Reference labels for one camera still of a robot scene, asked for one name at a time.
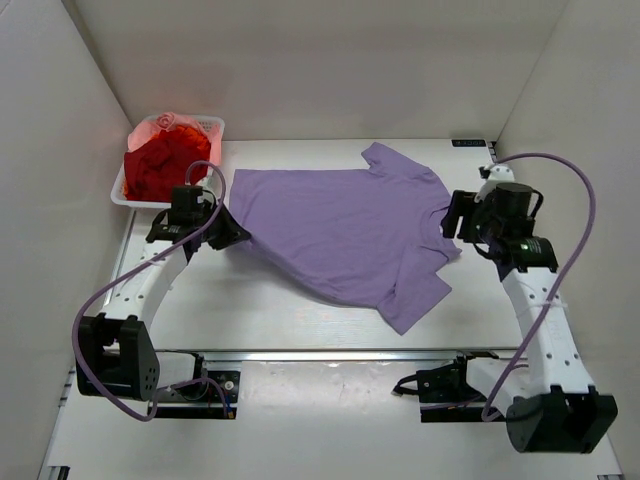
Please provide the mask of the purple t shirt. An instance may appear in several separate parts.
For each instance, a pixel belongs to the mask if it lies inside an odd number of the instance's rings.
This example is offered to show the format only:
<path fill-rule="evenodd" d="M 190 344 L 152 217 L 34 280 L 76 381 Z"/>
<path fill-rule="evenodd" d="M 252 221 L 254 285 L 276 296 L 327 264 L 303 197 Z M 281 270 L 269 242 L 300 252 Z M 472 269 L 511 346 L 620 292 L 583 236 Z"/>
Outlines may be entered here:
<path fill-rule="evenodd" d="M 451 201 L 431 168 L 378 142 L 342 170 L 238 169 L 230 211 L 244 248 L 340 305 L 375 309 L 403 335 L 452 291 L 461 254 L 440 223 Z"/>

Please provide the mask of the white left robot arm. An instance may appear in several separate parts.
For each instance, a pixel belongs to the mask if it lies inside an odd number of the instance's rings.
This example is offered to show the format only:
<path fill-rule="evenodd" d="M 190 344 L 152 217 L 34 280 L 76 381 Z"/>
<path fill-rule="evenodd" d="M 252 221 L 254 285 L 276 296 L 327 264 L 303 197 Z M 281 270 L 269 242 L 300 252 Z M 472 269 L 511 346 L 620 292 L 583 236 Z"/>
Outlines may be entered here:
<path fill-rule="evenodd" d="M 149 330 L 173 282 L 201 246 L 220 251 L 250 238 L 212 192 L 174 188 L 170 207 L 152 222 L 139 263 L 98 314 L 78 322 L 73 341 L 81 394 L 149 401 L 157 390 L 175 385 L 185 397 L 203 395 L 209 373 L 201 356 L 159 353 Z"/>

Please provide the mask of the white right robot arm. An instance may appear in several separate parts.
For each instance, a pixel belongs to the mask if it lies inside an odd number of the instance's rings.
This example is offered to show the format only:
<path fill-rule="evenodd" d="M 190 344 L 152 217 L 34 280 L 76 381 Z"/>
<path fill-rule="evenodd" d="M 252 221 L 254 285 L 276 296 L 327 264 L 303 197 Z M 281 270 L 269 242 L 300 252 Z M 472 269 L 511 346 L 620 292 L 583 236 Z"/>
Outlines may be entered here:
<path fill-rule="evenodd" d="M 614 397 L 597 391 L 569 327 L 559 292 L 559 264 L 549 240 L 534 233 L 542 194 L 499 182 L 486 194 L 457 190 L 441 222 L 444 237 L 473 245 L 497 270 L 523 335 L 513 356 L 474 358 L 448 376 L 460 400 L 478 393 L 481 418 L 503 418 L 520 453 L 588 454 L 618 414 Z"/>

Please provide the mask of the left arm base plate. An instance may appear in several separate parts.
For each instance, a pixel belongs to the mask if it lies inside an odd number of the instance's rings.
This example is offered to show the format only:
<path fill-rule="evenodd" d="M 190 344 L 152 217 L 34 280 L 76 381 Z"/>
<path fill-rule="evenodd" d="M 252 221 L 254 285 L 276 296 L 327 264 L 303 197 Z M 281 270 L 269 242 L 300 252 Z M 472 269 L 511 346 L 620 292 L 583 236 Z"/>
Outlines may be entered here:
<path fill-rule="evenodd" d="M 208 377 L 222 389 L 199 384 L 164 392 L 158 400 L 158 419 L 235 420 L 237 418 L 241 367 L 239 363 L 207 363 Z"/>

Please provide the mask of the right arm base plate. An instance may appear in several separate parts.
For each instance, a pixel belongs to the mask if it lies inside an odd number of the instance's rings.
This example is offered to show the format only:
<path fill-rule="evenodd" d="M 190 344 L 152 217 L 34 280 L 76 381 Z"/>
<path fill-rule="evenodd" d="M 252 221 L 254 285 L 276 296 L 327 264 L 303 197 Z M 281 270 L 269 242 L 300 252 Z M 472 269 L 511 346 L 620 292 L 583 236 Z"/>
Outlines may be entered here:
<path fill-rule="evenodd" d="M 481 423 L 486 397 L 466 381 L 468 364 L 477 359 L 498 360 L 499 356 L 490 351 L 459 351 L 438 366 L 421 367 L 401 378 L 391 394 L 416 397 L 422 423 Z"/>

